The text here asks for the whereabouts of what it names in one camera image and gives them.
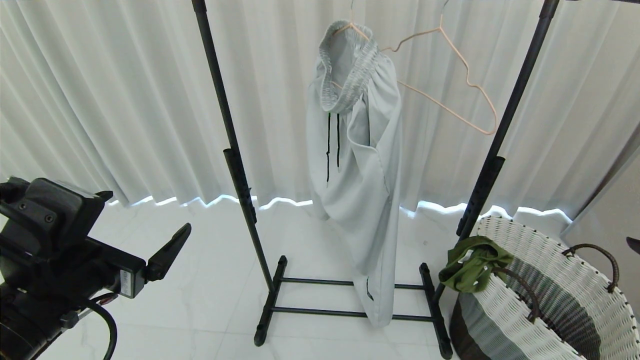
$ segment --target white wicker basket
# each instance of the white wicker basket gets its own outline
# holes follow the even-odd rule
[[[478,235],[492,239],[515,256],[508,269],[533,289],[540,302],[542,319],[586,359],[640,359],[637,322],[617,287],[618,266],[610,254],[604,252],[614,266],[613,282],[580,257],[572,256],[576,247],[569,249],[512,220],[486,217],[479,224]],[[507,281],[507,284],[524,295],[524,289],[517,282]],[[488,295],[474,294],[479,299]],[[494,306],[505,304],[505,299],[498,297],[486,301],[494,301]],[[550,344],[555,341],[549,337]]]

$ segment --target curtain fold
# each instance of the curtain fold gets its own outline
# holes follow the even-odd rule
[[[252,195],[308,200],[307,86],[347,0],[209,0]],[[438,26],[442,1],[354,2],[381,47]],[[542,1],[449,1],[444,28],[502,115]],[[640,5],[561,2],[500,155],[489,204],[574,217],[640,125]],[[124,204],[235,195],[189,1],[0,2],[0,176],[111,189]],[[491,129],[482,95],[433,33],[390,53],[398,79]],[[403,206],[466,202],[492,136],[403,95]]]

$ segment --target green garment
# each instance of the green garment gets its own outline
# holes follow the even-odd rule
[[[447,266],[440,271],[440,282],[461,293],[483,291],[489,283],[491,270],[504,268],[513,255],[485,236],[472,236],[459,241],[447,252]],[[498,276],[504,280],[504,274]]]

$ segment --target brown handle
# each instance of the brown handle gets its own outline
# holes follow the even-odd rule
[[[605,289],[607,289],[607,291],[609,293],[612,293],[613,289],[615,289],[616,286],[618,286],[618,280],[620,279],[620,268],[618,267],[618,262],[616,261],[616,258],[614,258],[613,255],[611,255],[610,252],[608,252],[605,249],[599,247],[598,245],[578,244],[578,245],[570,247],[569,249],[566,249],[565,251],[562,251],[562,255],[564,255],[564,256],[574,256],[576,250],[582,249],[582,248],[585,248],[585,247],[590,248],[590,249],[596,249],[597,251],[600,251],[604,256],[606,256],[609,259],[609,261],[611,261],[611,265],[613,266],[613,281]]]
[[[533,309],[531,309],[529,316],[527,316],[527,320],[532,323],[535,322],[536,319],[540,317],[540,304],[538,303],[538,298],[536,297],[536,294],[533,292],[531,287],[518,274],[514,273],[509,269],[493,268],[491,272],[492,273],[501,272],[503,274],[507,274],[512,278],[516,279],[520,283],[520,285],[522,285],[524,290],[526,290],[527,293],[529,293],[529,297],[531,298],[531,302],[533,303]]]

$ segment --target marble floor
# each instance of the marble floor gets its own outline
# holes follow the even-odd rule
[[[422,262],[435,279],[456,241],[462,211],[424,206],[401,212],[398,283],[419,284]],[[258,211],[270,270],[284,254],[289,276],[346,279],[348,268],[332,233],[310,214],[310,206],[286,202]],[[554,212],[524,209],[514,218],[554,237],[568,225]],[[232,200],[208,208],[152,201],[128,209],[108,206],[90,235],[148,259],[185,222],[193,232],[164,280],[148,283],[133,300],[120,297],[106,306],[118,324],[113,359],[441,359],[430,323],[401,320],[373,329],[363,318],[275,314],[267,342],[255,347],[253,334],[268,292],[241,209]],[[441,301],[447,322],[454,299],[446,291]],[[347,286],[283,284],[278,305],[361,311]],[[394,308],[397,314],[429,315],[420,291],[396,290]],[[40,358],[102,359],[107,342],[106,324],[91,314]]]

